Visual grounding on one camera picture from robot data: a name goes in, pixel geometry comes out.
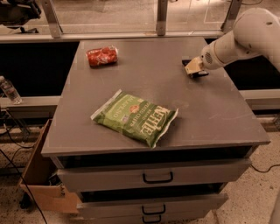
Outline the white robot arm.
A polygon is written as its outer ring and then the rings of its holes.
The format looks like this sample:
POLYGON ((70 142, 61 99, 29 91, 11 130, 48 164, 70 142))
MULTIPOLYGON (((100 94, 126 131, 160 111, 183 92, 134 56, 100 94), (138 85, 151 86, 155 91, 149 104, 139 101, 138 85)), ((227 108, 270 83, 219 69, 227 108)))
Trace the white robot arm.
POLYGON ((207 70, 260 55, 280 70, 280 17, 264 8, 252 8, 235 20, 231 31, 188 60, 185 71, 192 77, 206 75, 207 70))

